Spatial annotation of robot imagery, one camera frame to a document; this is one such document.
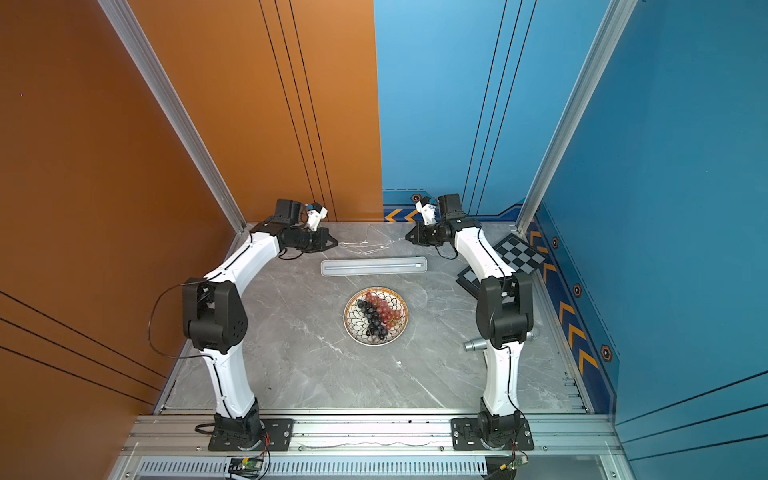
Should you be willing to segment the clear plastic wrap sheet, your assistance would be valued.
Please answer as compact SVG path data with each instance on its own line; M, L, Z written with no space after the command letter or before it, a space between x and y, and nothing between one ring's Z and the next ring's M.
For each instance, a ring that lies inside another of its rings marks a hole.
M405 240L408 223L332 223L338 241L326 252L329 258L383 258L418 255L422 250Z

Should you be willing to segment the white plastic wrap dispenser box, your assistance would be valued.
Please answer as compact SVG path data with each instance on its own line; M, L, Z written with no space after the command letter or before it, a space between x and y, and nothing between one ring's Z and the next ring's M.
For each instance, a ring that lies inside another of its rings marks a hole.
M406 275L427 271L428 261L423 256L323 260L320 264L323 277Z

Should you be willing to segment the patterned plate orange rim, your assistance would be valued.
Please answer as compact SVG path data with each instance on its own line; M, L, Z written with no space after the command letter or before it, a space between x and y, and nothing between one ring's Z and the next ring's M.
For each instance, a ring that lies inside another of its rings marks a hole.
M385 287L366 288L354 294L343 311L347 334L364 346L384 346L397 340L409 321L404 299Z

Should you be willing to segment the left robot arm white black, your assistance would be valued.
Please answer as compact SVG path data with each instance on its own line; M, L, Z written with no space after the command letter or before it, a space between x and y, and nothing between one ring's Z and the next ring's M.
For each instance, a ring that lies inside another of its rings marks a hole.
M267 431L244 362L248 315L242 293L267 263L287 249L303 255L337 246L329 229L320 225L327 215L318 203L280 199L274 214L252 228L219 267L182 286L183 333L203 358L215 394L212 451L266 447Z

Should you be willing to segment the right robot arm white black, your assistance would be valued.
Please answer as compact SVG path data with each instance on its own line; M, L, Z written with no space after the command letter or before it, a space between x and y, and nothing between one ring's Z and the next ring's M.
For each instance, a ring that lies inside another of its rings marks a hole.
M486 347L486 385L477 415L479 437L490 449L534 449L530 424L518 400L520 357L534 327L533 281L510 267L486 239L479 221L462 210L457 194L415 202L422 219L406 234L415 245L451 245L478 280L475 321Z

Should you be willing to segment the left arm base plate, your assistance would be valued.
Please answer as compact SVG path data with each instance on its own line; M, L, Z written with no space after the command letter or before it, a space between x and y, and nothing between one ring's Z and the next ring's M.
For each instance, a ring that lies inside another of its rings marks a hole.
M216 420L208 450L213 452L285 452L289 450L295 421L278 417L250 425L232 419Z

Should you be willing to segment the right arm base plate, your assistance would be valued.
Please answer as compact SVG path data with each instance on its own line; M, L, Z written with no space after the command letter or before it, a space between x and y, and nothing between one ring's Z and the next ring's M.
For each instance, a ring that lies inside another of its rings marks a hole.
M523 417L509 415L490 420L459 417L450 420L451 439L456 451L523 451L535 449L532 429Z

